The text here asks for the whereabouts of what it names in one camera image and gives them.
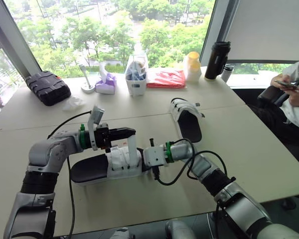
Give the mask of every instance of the plastic container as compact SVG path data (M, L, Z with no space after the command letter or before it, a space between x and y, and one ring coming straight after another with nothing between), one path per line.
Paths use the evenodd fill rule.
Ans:
M145 53L131 55L125 71L126 84L131 96L144 95L149 62Z
M184 58L184 74L187 82L198 82L201 76L199 54L189 52Z
M200 76L201 76L200 63L193 62L191 65L188 66L186 81L198 82Z

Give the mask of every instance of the white cup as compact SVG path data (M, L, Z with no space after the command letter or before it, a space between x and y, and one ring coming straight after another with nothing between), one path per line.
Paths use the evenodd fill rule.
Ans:
M234 66L226 64L223 70L223 73L221 74L221 78L223 79L223 81L226 83L230 77L230 75L233 73L234 71Z

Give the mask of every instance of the black lid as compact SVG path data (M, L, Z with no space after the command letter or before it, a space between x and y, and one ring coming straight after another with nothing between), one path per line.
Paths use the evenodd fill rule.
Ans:
M230 51L230 41L216 41L212 49Z

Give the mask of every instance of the blue item in basket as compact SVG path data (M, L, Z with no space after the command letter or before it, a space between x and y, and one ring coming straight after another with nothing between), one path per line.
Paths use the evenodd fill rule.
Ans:
M140 75L137 70L132 70L131 68L127 69L125 75L128 81L143 81L146 79L146 73L142 73Z

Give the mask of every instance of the black cable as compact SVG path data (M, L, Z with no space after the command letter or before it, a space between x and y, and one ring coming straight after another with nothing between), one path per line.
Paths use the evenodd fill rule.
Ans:
M190 158L193 158L193 157L194 157L194 154L195 154L194 144L193 144L189 139L187 139L187 138L179 139L179 140L175 141L174 143L178 143L178 142L181 142L181 141L187 141L187 142L190 144L190 146L191 146L191 152L192 152L192 155L191 155ZM193 167L193 164L194 164L194 160L191 161L190 166L189 166L189 168L188 168L188 171L187 171L187 174L186 174L186 175L187 175L190 179L197 180L197 178L192 177L192 176L189 175L190 172L191 172L191 169L192 169L192 167Z
M75 223L75 206L74 206L74 197L73 197L73 191L72 191L72 178L71 178L71 167L70 167L70 160L69 157L67 157L67 163L68 163L68 169L69 169L69 187L70 187L70 196L71 196L71 204L72 204L72 224L71 229L69 232L69 235L66 237L67 239L71 239L74 229L74 223Z
M69 121L71 121L71 120L73 120L74 118L77 118L77 117L79 117L79 116L86 115L86 114L90 114L90 113L91 113L91 111L87 111L87 112L78 114L78 115L76 115L76 116L73 116L73 117L67 119L65 122L63 122L62 124L60 124L57 128L55 128L54 131L52 131L51 134L49 134L48 139L51 138L51 136L54 135L54 133L55 133L59 128L61 128L63 125L65 125L65 124L68 123Z
M227 168L226 168L226 165L225 165L223 159L222 159L217 153L215 153L215 152L213 152L213 151L210 151L210 150L199 151L199 152L195 153L195 156L194 156L193 161L195 160L195 157L196 157L197 155L201 154L201 153L211 153L211 154L214 154L214 155L219 159L219 161L221 162L221 164L223 165L224 173L225 173L225 175L227 176Z
M174 184L174 183L179 179L179 177L181 176L181 174L183 173L183 171L185 170L186 166L189 164L189 162L191 161L191 159L192 159L192 158L189 158L189 159L186 161L186 163L185 163L184 166L181 168L180 172L179 172L178 175L174 178L173 181L171 181L171 182L169 182L169 183L164 183L163 181L160 180L159 177L157 177L157 181L158 181L160 184L164 185L164 186L170 186L170 185Z
M218 233L218 211L219 211L219 205L216 206L216 212L215 212L215 235L216 239L219 239L219 233Z
M91 111L87 111L87 112L78 114L76 116L73 116L73 117L67 119L66 121L64 121L63 123L61 123L57 128L55 128L52 131L52 133L49 134L49 136L48 136L47 139L51 138L58 129L60 129L63 125L65 125L69 121L71 121L71 120L73 120L73 119L75 119L75 118L77 118L79 116L90 114L90 113L91 113ZM69 169L69 188L70 188L71 205L72 205L72 224L71 224L71 229L70 229L70 232L69 232L69 235L68 235L67 239L71 239L72 234L73 234L73 229L74 229L74 223L75 223L75 206L74 206L74 197L73 197L73 191L72 191L71 166L70 166L69 157L67 157L67 164L68 164L68 169Z

